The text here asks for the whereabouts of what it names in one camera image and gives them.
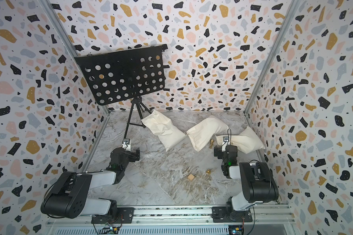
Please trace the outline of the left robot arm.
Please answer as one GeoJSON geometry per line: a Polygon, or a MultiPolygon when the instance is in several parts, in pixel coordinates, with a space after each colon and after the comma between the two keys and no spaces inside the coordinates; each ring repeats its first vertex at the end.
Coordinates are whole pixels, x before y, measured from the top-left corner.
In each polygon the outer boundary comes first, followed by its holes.
{"type": "Polygon", "coordinates": [[[47,191],[41,204],[41,212],[52,218],[73,219],[80,215],[103,217],[109,221],[120,218],[117,202],[111,199],[88,197],[91,189],[118,184],[125,175],[129,163],[140,160],[140,149],[134,152],[122,147],[110,154],[106,169],[76,173],[66,171],[47,191]]]}

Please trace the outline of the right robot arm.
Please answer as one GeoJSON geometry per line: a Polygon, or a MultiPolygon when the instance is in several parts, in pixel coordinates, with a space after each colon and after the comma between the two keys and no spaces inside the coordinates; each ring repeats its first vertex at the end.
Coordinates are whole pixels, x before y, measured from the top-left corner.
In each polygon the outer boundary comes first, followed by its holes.
{"type": "Polygon", "coordinates": [[[257,205],[276,201],[279,193],[270,169],[265,162],[251,160],[238,162],[236,146],[214,147],[214,156],[222,160],[221,170],[228,179],[239,179],[242,191],[230,197],[224,207],[213,207],[215,223],[251,222],[250,209],[257,205]]]}

